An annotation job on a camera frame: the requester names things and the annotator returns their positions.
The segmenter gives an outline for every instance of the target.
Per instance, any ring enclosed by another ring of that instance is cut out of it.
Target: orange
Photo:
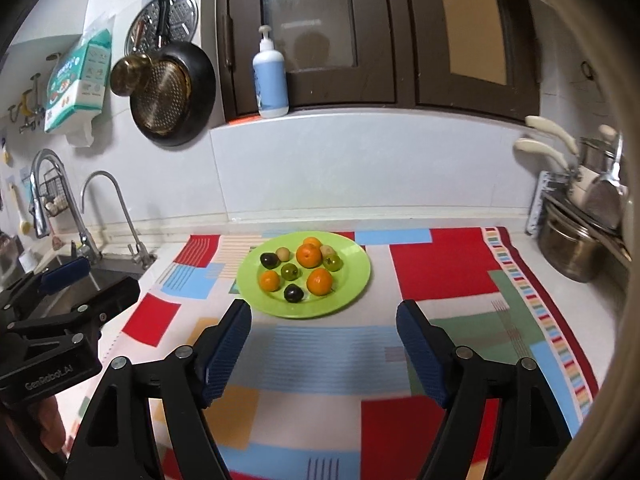
[[[313,247],[317,247],[318,249],[320,248],[320,246],[322,245],[321,241],[318,240],[315,236],[309,236],[307,238],[305,238],[304,240],[302,240],[302,244],[311,244],[313,245]]]
[[[296,260],[305,269],[313,269],[322,262],[322,253],[312,244],[302,244],[296,251]]]
[[[306,288],[314,296],[324,296],[331,292],[334,279],[326,269],[316,269],[306,279]]]
[[[265,292],[275,292],[280,288],[280,277],[275,270],[266,270],[258,278],[258,284]]]

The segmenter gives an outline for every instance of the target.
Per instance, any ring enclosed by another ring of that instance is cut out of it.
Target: white countertop
[[[601,384],[613,355],[616,324],[624,305],[624,293],[604,272],[591,283],[577,283],[562,276],[545,260],[536,241],[525,234],[511,234],[511,242],[551,295],[590,361],[598,383]],[[140,298],[143,298],[160,278],[183,246],[184,243],[180,242],[164,243],[155,249],[149,248],[158,259],[140,278]],[[102,251],[105,254],[128,252],[126,246],[116,245],[106,246]],[[46,262],[52,257],[53,253],[46,254],[43,261]],[[100,360],[105,358],[134,310],[134,307],[130,307],[103,327],[102,338],[98,342]],[[88,381],[85,381],[57,395],[60,414],[67,431],[72,429],[87,388]]]

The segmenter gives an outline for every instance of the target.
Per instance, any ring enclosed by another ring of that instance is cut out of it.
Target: kitchen sink
[[[52,270],[70,261],[70,256],[56,256],[47,264],[47,268]],[[74,306],[85,303],[98,291],[113,285],[125,276],[139,280],[144,272],[142,264],[132,262],[130,256],[105,256],[92,265],[88,276],[57,294],[44,297],[30,317],[68,314]]]

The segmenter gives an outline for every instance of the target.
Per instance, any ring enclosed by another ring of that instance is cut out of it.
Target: blue label
[[[254,65],[254,82],[258,110],[275,110],[289,106],[283,61]]]

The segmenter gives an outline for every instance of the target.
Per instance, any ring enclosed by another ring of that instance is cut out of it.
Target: cabinet door
[[[417,103],[523,120],[540,109],[527,0],[410,0]]]
[[[387,0],[218,0],[218,6],[218,24],[226,27],[218,44],[228,120],[257,112],[252,60],[262,23],[271,25],[285,57],[291,107],[395,101]]]

